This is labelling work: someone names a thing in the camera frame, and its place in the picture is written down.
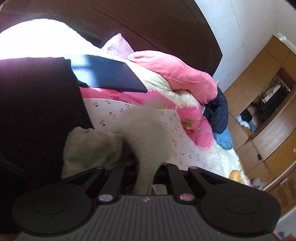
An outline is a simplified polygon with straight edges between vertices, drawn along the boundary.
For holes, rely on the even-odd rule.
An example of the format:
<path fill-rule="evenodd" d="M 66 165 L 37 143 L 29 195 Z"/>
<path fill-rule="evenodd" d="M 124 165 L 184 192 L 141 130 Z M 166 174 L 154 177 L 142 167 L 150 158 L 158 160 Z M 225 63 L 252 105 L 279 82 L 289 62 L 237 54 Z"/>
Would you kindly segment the black folded garment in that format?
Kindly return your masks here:
<path fill-rule="evenodd" d="M 33 176 L 59 179 L 74 128 L 92 127 L 71 62 L 1 61 L 1 156 Z"/>

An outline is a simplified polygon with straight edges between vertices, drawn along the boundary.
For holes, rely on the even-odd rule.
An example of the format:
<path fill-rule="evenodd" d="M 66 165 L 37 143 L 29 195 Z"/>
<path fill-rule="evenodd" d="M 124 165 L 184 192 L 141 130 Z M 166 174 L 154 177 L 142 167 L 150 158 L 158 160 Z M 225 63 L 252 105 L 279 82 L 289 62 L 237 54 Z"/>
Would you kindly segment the light green pants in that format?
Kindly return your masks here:
<path fill-rule="evenodd" d="M 154 175 L 171 155 L 168 134 L 156 114 L 157 103 L 153 100 L 126 110 L 116 133 L 74 128 L 63 150 L 62 179 L 94 167 L 111 168 L 122 163 L 123 157 L 130 160 L 134 155 L 138 175 L 132 193 L 149 195 Z"/>

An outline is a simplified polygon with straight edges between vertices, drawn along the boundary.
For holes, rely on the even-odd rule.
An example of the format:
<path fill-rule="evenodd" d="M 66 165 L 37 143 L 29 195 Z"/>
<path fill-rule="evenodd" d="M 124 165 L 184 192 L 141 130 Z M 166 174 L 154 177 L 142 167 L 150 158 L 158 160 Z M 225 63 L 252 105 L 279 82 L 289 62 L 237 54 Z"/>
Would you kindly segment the wooden wardrobe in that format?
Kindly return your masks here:
<path fill-rule="evenodd" d="M 266 182 L 287 214 L 295 207 L 295 51 L 272 37 L 224 94 L 245 174 Z"/>

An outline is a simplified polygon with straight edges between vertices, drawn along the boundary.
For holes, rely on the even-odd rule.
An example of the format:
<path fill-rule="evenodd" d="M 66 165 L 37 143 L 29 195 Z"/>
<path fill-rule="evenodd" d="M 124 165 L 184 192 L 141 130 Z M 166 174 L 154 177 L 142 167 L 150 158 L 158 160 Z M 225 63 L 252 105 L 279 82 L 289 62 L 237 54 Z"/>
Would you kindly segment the floral pink white bedsheet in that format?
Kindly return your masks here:
<path fill-rule="evenodd" d="M 106 133 L 119 131 L 123 114 L 128 109 L 155 101 L 156 110 L 152 118 L 162 125 L 168 136 L 169 163 L 181 170 L 197 166 L 250 185 L 236 152 L 231 146 L 224 149 L 215 140 L 211 126 L 202 114 L 202 106 L 191 94 L 183 92 L 167 98 L 152 89 L 147 93 L 137 93 L 82 87 L 80 91 L 94 128 Z"/>

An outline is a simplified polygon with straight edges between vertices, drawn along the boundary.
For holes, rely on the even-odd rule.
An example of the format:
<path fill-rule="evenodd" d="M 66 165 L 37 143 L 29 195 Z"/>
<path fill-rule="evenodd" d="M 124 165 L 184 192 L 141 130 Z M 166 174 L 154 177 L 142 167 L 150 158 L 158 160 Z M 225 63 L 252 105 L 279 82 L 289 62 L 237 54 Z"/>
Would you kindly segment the plastic bag clutter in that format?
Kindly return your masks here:
<path fill-rule="evenodd" d="M 267 186 L 267 183 L 261 181 L 259 178 L 253 178 L 251 179 L 251 186 L 255 189 L 263 191 L 264 188 Z"/>

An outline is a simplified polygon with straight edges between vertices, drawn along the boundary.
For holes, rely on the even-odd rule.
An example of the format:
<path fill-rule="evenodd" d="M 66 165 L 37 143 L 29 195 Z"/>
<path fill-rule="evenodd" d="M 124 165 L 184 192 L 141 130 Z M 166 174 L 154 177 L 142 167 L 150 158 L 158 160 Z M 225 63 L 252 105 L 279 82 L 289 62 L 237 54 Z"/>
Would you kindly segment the blue cloth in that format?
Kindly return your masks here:
<path fill-rule="evenodd" d="M 231 150 L 233 148 L 233 141 L 228 128 L 226 128 L 221 134 L 214 133 L 213 135 L 217 144 L 223 149 Z"/>

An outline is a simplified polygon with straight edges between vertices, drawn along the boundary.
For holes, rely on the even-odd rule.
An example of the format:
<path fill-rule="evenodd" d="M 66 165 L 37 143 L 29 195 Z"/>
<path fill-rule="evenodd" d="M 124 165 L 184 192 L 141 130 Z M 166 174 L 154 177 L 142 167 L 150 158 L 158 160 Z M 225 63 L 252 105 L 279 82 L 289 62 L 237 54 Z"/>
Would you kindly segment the pink pillow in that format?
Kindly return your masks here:
<path fill-rule="evenodd" d="M 187 90 L 205 105 L 218 94 L 217 84 L 206 72 L 194 69 L 181 59 L 159 51 L 137 51 L 127 59 L 161 75 L 172 90 Z"/>

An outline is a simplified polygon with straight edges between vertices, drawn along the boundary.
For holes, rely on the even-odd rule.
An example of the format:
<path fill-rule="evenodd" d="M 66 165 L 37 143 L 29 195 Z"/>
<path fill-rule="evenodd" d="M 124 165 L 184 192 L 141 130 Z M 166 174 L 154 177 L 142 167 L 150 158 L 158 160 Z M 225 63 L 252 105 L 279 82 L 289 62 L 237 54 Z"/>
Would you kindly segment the lilac pillow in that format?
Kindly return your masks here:
<path fill-rule="evenodd" d="M 127 59 L 130 54 L 134 53 L 132 47 L 121 33 L 118 33 L 110 38 L 101 49 L 109 54 L 123 59 Z"/>

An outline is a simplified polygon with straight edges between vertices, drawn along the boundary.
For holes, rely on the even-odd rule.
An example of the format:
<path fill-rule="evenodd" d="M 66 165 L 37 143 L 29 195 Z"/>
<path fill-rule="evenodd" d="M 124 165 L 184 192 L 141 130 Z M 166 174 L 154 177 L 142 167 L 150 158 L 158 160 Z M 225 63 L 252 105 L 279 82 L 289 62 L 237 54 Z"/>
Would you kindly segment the dark wooden headboard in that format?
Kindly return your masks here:
<path fill-rule="evenodd" d="M 1 30 L 48 18 L 66 23 L 97 47 L 122 34 L 134 51 L 171 54 L 213 75 L 218 42 L 195 1 L 3 1 Z"/>

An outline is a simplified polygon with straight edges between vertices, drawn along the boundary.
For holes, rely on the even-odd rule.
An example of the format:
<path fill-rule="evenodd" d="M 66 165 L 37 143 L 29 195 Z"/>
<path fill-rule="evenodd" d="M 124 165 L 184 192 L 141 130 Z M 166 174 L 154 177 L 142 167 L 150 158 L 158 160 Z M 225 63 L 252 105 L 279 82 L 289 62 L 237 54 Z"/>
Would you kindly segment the dark navy jacket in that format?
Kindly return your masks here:
<path fill-rule="evenodd" d="M 219 87 L 217 97 L 205 105 L 203 116 L 209 122 L 213 133 L 222 134 L 228 125 L 228 102 Z"/>

